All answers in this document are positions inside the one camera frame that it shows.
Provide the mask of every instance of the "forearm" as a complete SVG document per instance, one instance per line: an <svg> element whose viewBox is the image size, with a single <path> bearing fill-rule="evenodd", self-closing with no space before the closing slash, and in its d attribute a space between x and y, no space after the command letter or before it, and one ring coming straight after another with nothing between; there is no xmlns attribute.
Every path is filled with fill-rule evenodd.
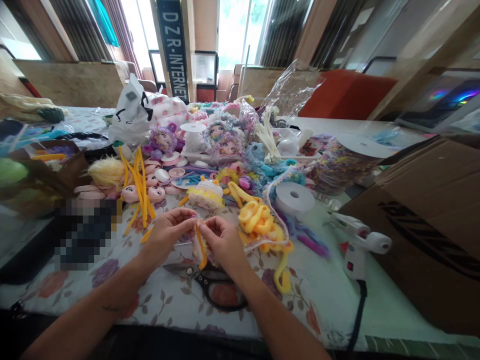
<svg viewBox="0 0 480 360"><path fill-rule="evenodd" d="M105 336L155 268L135 257L60 316L22 359L84 359Z"/></svg>
<svg viewBox="0 0 480 360"><path fill-rule="evenodd" d="M235 282L245 295L275 360L330 359L323 345L253 271Z"/></svg>

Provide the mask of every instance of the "tattoo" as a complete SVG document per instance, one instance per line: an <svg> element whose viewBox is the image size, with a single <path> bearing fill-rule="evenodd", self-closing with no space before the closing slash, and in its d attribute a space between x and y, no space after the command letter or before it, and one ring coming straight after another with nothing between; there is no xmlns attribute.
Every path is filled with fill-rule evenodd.
<svg viewBox="0 0 480 360"><path fill-rule="evenodd" d="M122 308L113 306L111 304L109 304L107 306L102 305L101 308L105 311L109 311L109 312L112 312L112 313L118 313L120 310L122 310Z"/></svg>

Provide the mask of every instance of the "orange chair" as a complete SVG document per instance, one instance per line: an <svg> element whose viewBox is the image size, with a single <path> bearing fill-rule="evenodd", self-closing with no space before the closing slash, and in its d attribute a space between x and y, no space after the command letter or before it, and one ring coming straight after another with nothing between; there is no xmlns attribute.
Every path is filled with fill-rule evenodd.
<svg viewBox="0 0 480 360"><path fill-rule="evenodd" d="M366 120L397 83L391 77L371 76L345 69L323 72L298 116Z"/></svg>

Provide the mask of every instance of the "hand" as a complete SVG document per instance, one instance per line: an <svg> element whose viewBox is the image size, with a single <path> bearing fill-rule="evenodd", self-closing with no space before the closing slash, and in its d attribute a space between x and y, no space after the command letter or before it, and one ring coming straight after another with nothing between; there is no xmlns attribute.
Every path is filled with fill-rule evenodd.
<svg viewBox="0 0 480 360"><path fill-rule="evenodd" d="M219 216L214 216L199 228L215 255L215 261L235 283L238 284L246 274L253 271L235 225Z"/></svg>
<svg viewBox="0 0 480 360"><path fill-rule="evenodd" d="M196 215L192 209L178 207L157 217L139 254L152 271L167 260L179 237L195 227Z"/></svg>

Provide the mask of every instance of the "person's left hand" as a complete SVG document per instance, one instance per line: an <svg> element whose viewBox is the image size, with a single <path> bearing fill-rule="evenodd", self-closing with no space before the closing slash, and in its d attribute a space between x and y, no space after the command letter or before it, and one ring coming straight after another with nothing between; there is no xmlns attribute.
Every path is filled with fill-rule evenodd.
<svg viewBox="0 0 480 360"><path fill-rule="evenodd" d="M152 269L158 268L167 260L175 243L186 232L194 229L197 213L186 207L178 207L159 215L140 251L140 256Z"/></svg>

